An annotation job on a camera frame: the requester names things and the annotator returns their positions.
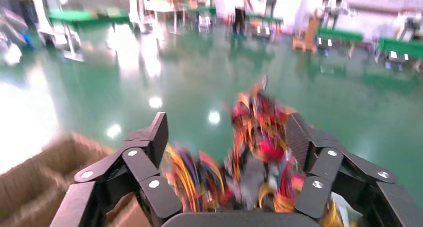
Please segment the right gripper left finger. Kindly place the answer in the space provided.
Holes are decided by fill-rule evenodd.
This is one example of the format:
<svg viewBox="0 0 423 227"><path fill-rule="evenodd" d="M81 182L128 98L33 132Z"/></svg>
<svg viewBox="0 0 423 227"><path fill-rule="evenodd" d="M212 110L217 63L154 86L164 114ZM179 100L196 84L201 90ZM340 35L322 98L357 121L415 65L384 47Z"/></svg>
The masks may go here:
<svg viewBox="0 0 423 227"><path fill-rule="evenodd" d="M127 194L154 227L182 212L182 203L160 175L169 129L165 112L147 128L132 132L112 155L80 170L58 208L52 227L101 227L106 214Z"/></svg>

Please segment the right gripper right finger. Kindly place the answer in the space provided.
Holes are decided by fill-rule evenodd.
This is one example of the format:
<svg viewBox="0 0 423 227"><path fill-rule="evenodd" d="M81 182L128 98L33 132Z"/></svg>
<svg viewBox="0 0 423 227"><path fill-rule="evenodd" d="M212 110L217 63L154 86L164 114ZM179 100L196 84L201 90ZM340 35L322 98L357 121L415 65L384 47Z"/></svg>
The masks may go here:
<svg viewBox="0 0 423 227"><path fill-rule="evenodd" d="M295 210L323 219L330 195L342 196L371 227L420 227L423 212L397 176L347 151L331 133L310 127L298 113L288 116L286 137L306 174Z"/></svg>

